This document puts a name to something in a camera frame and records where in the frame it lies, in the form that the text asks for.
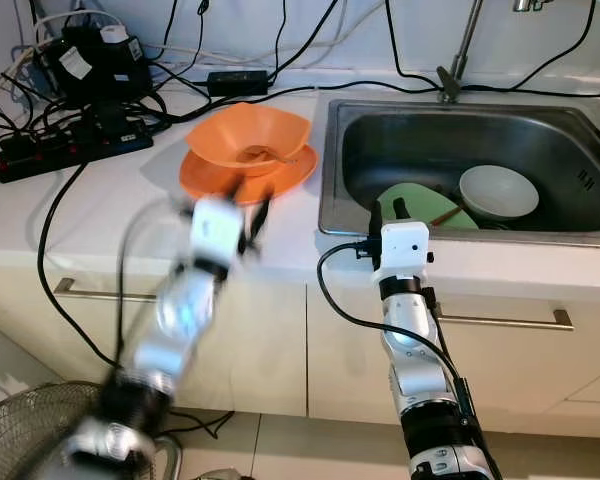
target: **power adapter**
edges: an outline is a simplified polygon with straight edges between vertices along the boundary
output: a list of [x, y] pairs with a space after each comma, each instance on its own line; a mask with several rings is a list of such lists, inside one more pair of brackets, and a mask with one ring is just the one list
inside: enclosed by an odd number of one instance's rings
[[211, 72], [207, 76], [207, 90], [212, 97], [266, 95], [269, 91], [267, 71]]

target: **white countertop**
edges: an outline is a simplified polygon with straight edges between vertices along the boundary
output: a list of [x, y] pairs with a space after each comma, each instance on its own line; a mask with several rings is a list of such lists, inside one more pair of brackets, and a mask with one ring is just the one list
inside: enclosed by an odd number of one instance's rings
[[[187, 110], [191, 95], [173, 91], [174, 110]], [[364, 90], [329, 94], [303, 92], [277, 97], [269, 105], [306, 118], [326, 108], [331, 98], [376, 98], [435, 101], [433, 94], [406, 96]], [[581, 109], [600, 129], [600, 100], [556, 99], [523, 94], [463, 94], [461, 102], [541, 104]], [[184, 197], [179, 187], [184, 136], [194, 122], [172, 127], [155, 138], [155, 146], [89, 164], [69, 190], [54, 218], [48, 257], [57, 268], [113, 272], [123, 231], [130, 218], [148, 202], [165, 196]], [[324, 125], [314, 123], [310, 143], [322, 154]], [[74, 168], [0, 184], [0, 265], [35, 268], [35, 250], [49, 205]], [[276, 199], [261, 238], [262, 256], [244, 263], [244, 274], [315, 283], [315, 265], [322, 252], [351, 237], [318, 231], [322, 181], [318, 165], [305, 184]], [[175, 231], [154, 229], [134, 245], [129, 272], [165, 272], [174, 256]], [[600, 248], [491, 242], [433, 240], [436, 261], [429, 278], [439, 288], [457, 293], [502, 296], [600, 299]], [[331, 272], [342, 282], [362, 285], [370, 275], [366, 261], [343, 253]]]

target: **cabinet handle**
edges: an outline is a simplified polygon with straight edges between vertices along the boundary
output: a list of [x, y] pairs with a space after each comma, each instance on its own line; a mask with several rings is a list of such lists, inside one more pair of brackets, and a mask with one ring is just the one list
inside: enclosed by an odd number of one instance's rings
[[442, 313], [442, 306], [439, 303], [436, 310], [438, 319], [442, 322], [494, 325], [498, 327], [537, 328], [540, 330], [560, 330], [563, 332], [573, 332], [575, 330], [575, 327], [571, 323], [571, 318], [569, 318], [569, 314], [563, 309], [556, 309], [553, 311], [553, 318], [556, 320], [555, 322], [530, 322], [528, 320], [513, 320], [509, 318], [445, 315]]
[[[118, 294], [115, 292], [94, 292], [90, 290], [72, 290], [71, 287], [75, 283], [73, 278], [63, 277], [58, 282], [58, 285], [53, 290], [54, 295], [57, 297], [68, 297], [68, 298], [96, 298], [99, 300], [117, 300]], [[125, 293], [123, 297], [125, 300], [131, 302], [155, 302], [155, 295], [143, 295], [140, 293]]]

